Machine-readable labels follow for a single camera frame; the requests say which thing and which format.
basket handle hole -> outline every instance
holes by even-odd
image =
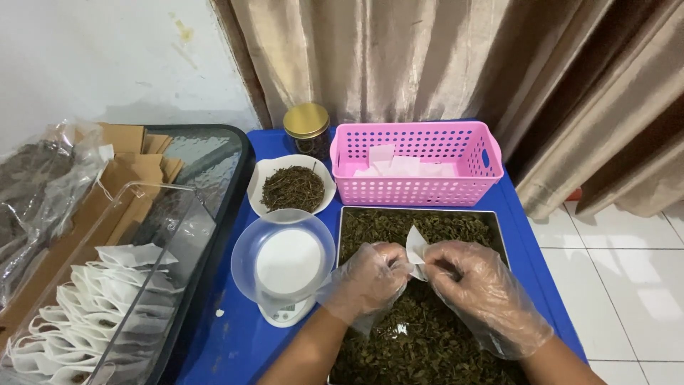
[[[484,149],[482,150],[482,164],[484,164],[485,167],[489,167],[489,155],[487,154],[487,150]]]

curtain fold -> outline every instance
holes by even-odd
[[[682,197],[682,0],[231,4],[276,127],[305,101],[332,124],[476,117],[533,218],[579,186],[580,214]]]

blue table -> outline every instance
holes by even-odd
[[[294,153],[281,129],[252,131],[247,136],[254,146],[257,161]],[[336,197],[318,214],[332,234],[337,234],[341,208],[342,202]],[[586,362],[508,175],[490,188],[472,210],[497,213],[513,272],[556,334]],[[253,384],[304,323],[301,321],[289,329],[271,326],[261,316],[257,305],[244,297],[233,282],[230,272],[233,246],[245,227],[257,218],[245,196],[226,254],[215,274],[212,296],[201,315],[200,327],[176,385]],[[217,309],[225,311],[223,316],[215,315]]]

clear plastic glove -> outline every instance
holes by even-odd
[[[428,281],[481,349],[520,360],[553,336],[553,328],[496,251],[449,240],[430,245],[424,256]]]
[[[406,289],[412,265],[397,243],[364,243],[333,270],[316,300],[337,318],[368,336],[375,322]]]

white tile floor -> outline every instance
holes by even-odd
[[[684,384],[684,203],[650,218],[576,207],[529,223],[591,367],[609,385]]]

